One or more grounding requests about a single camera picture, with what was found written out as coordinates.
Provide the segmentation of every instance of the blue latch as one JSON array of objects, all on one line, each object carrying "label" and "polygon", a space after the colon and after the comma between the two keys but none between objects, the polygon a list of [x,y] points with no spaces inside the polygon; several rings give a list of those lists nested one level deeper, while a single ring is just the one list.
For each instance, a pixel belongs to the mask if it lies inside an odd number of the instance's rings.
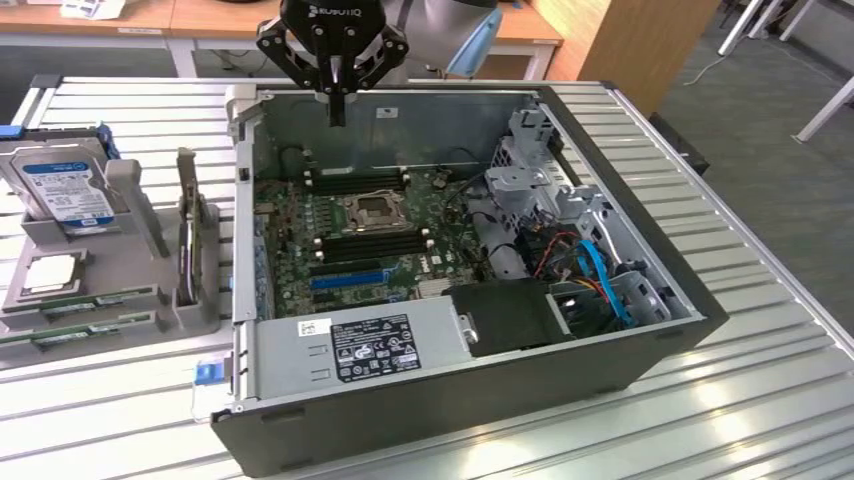
[{"label": "blue latch", "polygon": [[0,138],[21,138],[24,127],[20,125],[0,125]]},{"label": "blue latch", "polygon": [[215,385],[225,381],[225,361],[196,365],[195,385]]}]

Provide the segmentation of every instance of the gray sheet metal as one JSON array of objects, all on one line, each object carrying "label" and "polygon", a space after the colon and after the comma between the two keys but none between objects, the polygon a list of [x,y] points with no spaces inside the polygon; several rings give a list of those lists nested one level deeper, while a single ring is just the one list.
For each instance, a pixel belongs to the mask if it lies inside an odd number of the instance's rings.
[{"label": "gray sheet metal", "polygon": [[[117,122],[117,141],[146,168],[145,192],[159,205],[177,198],[173,147],[199,148],[201,189],[228,209],[235,160],[221,130],[221,93],[229,81],[66,78],[42,105],[41,124]],[[619,95],[592,82],[555,88],[583,113],[588,133],[730,311],[730,322],[623,392],[281,478],[851,475],[850,338]],[[582,178],[590,181],[583,172]],[[0,195],[0,284],[20,248],[20,211],[20,202]],[[228,255],[223,314],[231,304],[231,216],[225,210],[220,225]],[[189,413],[195,362],[224,351],[229,340],[223,329],[0,372],[0,478],[241,478],[209,427]]]}]

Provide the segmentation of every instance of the hard disk drive label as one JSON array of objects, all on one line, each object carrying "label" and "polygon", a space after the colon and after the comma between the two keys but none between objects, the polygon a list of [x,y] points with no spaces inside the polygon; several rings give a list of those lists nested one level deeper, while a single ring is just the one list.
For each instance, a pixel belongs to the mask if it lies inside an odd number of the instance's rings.
[{"label": "hard disk drive label", "polygon": [[421,368],[405,315],[332,325],[332,349],[341,382]]},{"label": "hard disk drive label", "polygon": [[94,175],[85,162],[25,165],[22,170],[57,222],[92,227],[112,221],[112,207],[89,183]]}]

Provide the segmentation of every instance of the red cable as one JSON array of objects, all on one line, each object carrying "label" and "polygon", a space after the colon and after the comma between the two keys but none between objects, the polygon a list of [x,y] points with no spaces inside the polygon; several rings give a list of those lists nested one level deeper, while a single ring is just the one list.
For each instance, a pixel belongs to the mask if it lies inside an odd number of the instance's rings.
[{"label": "red cable", "polygon": [[557,232],[557,234],[555,234],[555,236],[551,238],[551,241],[548,242],[548,246],[545,247],[545,253],[543,253],[543,258],[540,259],[539,264],[536,265],[536,270],[533,271],[535,278],[539,277],[539,274],[543,271],[543,266],[545,265],[545,260],[548,259],[548,255],[551,254],[551,249],[555,246],[555,242],[560,237],[565,237],[567,235],[572,237],[578,237],[578,235],[575,235],[572,232]]},{"label": "red cable", "polygon": [[602,290],[602,286],[590,278],[587,277],[580,277],[582,280],[590,282],[590,284],[594,286],[594,288],[596,289],[596,292],[599,292],[599,295],[602,295],[602,298],[604,298],[604,303],[611,303],[611,300],[608,300],[608,296],[604,294],[604,290]]}]

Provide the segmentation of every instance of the blue cable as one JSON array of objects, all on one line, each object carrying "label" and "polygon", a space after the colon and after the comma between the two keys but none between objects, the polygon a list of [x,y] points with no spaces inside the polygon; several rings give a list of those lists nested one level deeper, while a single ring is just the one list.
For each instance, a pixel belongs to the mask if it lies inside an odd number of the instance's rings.
[{"label": "blue cable", "polygon": [[590,254],[590,258],[592,259],[592,264],[596,267],[596,275],[599,277],[599,283],[602,284],[602,290],[608,297],[608,301],[611,302],[611,308],[614,308],[614,313],[623,321],[623,324],[627,327],[634,326],[635,321],[628,316],[628,312],[623,308],[623,304],[616,298],[616,294],[614,293],[614,289],[611,288],[611,281],[608,280],[608,271],[604,268],[604,263],[602,262],[602,255],[599,255],[599,250],[596,250],[596,246],[592,244],[590,240],[582,240],[579,242],[579,246],[584,247],[587,253]]}]

